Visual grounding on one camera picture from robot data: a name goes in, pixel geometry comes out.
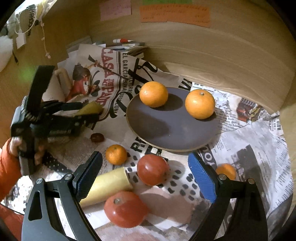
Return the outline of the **orange sleeve forearm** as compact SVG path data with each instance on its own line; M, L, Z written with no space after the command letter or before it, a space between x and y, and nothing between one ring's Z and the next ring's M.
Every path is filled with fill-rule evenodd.
M21 178L18 147L20 138L10 138L1 150L1 200L3 200ZM1 205L1 221L16 240L21 240L23 215Z

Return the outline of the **person's left hand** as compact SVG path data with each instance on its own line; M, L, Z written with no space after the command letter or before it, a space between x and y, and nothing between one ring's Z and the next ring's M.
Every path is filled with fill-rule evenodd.
M48 141L46 139L39 140L38 150L35 153L36 165L41 164L47 145L48 145ZM9 144L10 154L18 158L20 150L22 151L26 150L25 141L21 137L12 137L11 142Z

